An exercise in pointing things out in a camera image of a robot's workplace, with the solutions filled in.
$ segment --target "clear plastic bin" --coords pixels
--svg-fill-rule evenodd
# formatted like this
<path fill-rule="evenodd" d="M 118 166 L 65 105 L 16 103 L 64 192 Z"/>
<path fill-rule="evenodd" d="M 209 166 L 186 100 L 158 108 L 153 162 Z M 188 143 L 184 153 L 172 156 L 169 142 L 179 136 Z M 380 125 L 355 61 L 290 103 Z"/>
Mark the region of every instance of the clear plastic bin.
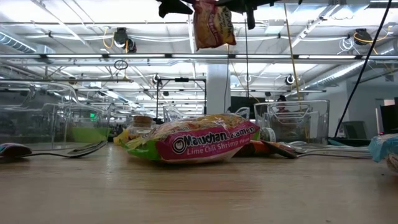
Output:
<path fill-rule="evenodd" d="M 327 144 L 329 101 L 283 101 L 254 105 L 261 131 L 275 132 L 277 142 L 304 141 Z"/>
<path fill-rule="evenodd" d="M 0 80 L 0 143 L 54 150 L 106 141 L 110 110 L 83 105 L 82 98 L 70 85 Z"/>

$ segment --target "ductwork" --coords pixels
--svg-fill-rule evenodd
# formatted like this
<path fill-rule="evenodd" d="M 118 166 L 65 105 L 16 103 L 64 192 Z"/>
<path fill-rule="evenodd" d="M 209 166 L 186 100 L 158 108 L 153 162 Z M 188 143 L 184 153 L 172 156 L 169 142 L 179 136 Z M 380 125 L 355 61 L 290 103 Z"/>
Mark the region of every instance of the ductwork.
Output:
<path fill-rule="evenodd" d="M 55 51 L 50 47 L 41 44 L 29 43 L 22 40 L 21 37 L 15 35 L 6 29 L 0 27 L 0 44 L 11 47 L 17 51 L 27 54 L 54 54 Z"/>
<path fill-rule="evenodd" d="M 379 52 L 379 55 L 397 55 L 398 39 L 394 39 L 386 44 L 381 45 L 380 47 L 377 47 L 377 51 Z M 308 84 L 306 84 L 304 89 L 309 90 L 318 86 L 322 86 L 324 88 L 358 75 L 361 72 L 363 63 L 364 61 L 360 61 L 349 65 L 341 65 L 331 69 L 323 75 L 320 75 L 318 78 L 310 81 Z M 377 67 L 375 60 L 368 61 L 365 72 L 372 69 L 372 67 Z"/>

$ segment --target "pink noodle package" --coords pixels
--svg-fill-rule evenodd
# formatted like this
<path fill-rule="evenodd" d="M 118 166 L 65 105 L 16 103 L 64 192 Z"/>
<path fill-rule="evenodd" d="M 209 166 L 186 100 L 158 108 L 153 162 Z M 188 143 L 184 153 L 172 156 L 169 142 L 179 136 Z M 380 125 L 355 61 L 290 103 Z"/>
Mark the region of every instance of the pink noodle package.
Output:
<path fill-rule="evenodd" d="M 162 124 L 122 144 L 128 153 L 166 163 L 228 160 L 259 135 L 259 127 L 234 114 L 208 115 Z"/>

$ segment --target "ceiling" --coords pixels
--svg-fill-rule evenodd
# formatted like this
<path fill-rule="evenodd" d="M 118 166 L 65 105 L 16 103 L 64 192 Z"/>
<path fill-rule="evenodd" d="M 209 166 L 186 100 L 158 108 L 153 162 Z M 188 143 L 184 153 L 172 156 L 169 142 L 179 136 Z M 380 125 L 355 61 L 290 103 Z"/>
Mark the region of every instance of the ceiling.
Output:
<path fill-rule="evenodd" d="M 12 33 L 25 43 L 48 46 L 57 54 L 106 54 L 107 52 L 123 54 L 123 50 L 115 45 L 107 49 L 103 43 L 106 41 L 108 45 L 111 45 L 111 34 L 117 27 L 127 28 L 130 38 L 136 43 L 138 54 L 228 53 L 226 46 L 196 51 L 195 40 L 190 38 L 190 20 L 192 18 L 187 15 L 168 14 L 162 19 L 158 16 L 159 3 L 155 0 L 44 0 L 42 3 L 46 9 L 40 8 L 33 1 L 0 0 L 0 28 Z M 298 6 L 296 1 L 286 2 L 289 31 L 294 43 L 293 53 L 297 55 L 366 54 L 369 45 L 353 44 L 350 46 L 347 43 L 352 42 L 352 35 L 358 28 L 365 28 L 374 36 L 384 14 L 384 9 L 368 8 L 369 1 L 334 1 L 340 2 L 341 5 L 332 6 L 328 5 L 327 1 L 321 0 L 304 1 L 301 6 Z M 233 12 L 232 20 L 237 44 L 230 46 L 229 52 L 261 55 L 290 54 L 289 35 L 284 22 L 284 5 L 281 2 L 276 2 L 273 7 L 261 6 L 255 11 L 254 16 L 256 28 L 247 30 L 246 33 L 244 16 Z M 319 20 L 320 16 L 324 16 L 324 20 Z M 384 23 L 384 29 L 380 34 L 380 37 L 385 38 L 377 42 L 376 48 L 396 38 L 398 26 L 395 21 L 398 21 L 398 10 L 393 8 L 390 10 Z M 351 38 L 345 40 L 344 46 L 343 41 L 347 35 L 350 35 Z M 1 44 L 0 53 L 20 54 L 20 52 Z M 6 61 L 7 66 L 11 64 L 41 75 L 45 73 L 44 64 L 37 63 L 35 60 L 13 58 Z M 285 78 L 293 74 L 293 66 L 289 60 L 281 63 L 258 60 L 249 63 L 244 60 L 229 60 L 228 62 L 231 74 L 238 76 L 244 83 L 243 85 L 246 84 L 245 77 L 247 65 L 249 65 L 250 88 L 272 90 L 289 90 L 291 88 L 284 83 Z M 106 63 L 104 60 L 56 59 L 53 64 L 47 66 L 48 73 L 53 73 L 52 78 L 77 77 L 105 80 L 112 78 L 111 73 L 116 73 L 116 69 L 112 66 L 113 63 L 114 60 L 109 60 Z M 134 59 L 128 60 L 128 63 L 129 68 L 120 72 L 117 79 L 126 76 L 134 83 L 108 80 L 97 84 L 111 89 L 153 88 L 151 80 L 154 74 L 158 74 L 161 78 L 206 78 L 209 63 L 227 63 L 227 60 L 151 59 L 148 63 L 146 59 Z M 304 85 L 344 63 L 350 62 L 302 60 L 295 63 L 295 70 L 300 85 Z M 75 88 L 86 88 L 86 86 L 79 83 Z M 170 93 L 167 97 L 163 96 L 164 98 L 182 100 L 203 99 L 204 97 L 203 91 L 193 82 L 170 82 L 164 88 L 198 89 L 197 92 Z M 117 94 L 134 103 L 147 103 L 146 110 L 153 110 L 155 107 L 155 102 L 148 94 L 138 91 L 120 91 Z M 245 93 L 232 92 L 232 95 L 244 96 Z M 253 95 L 260 97 L 264 95 L 264 92 L 253 93 Z M 202 104 L 200 101 L 181 101 L 180 108 L 182 111 L 201 113 Z"/>

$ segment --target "metal frame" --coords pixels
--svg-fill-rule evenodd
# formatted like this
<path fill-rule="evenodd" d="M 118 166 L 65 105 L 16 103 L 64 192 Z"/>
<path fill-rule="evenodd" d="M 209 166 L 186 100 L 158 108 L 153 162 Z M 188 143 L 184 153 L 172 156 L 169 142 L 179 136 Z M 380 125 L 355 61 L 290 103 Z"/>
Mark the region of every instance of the metal frame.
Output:
<path fill-rule="evenodd" d="M 162 88 L 159 89 L 159 84 L 162 81 L 166 81 L 163 85 Z M 170 81 L 175 81 L 175 82 L 189 82 L 193 81 L 197 86 L 205 92 L 205 105 L 204 105 L 204 114 L 207 114 L 207 83 L 205 78 L 159 78 L 156 83 L 156 119 L 159 118 L 159 91 L 162 90 Z M 198 82 L 202 81 L 205 83 L 205 88 L 203 89 Z"/>

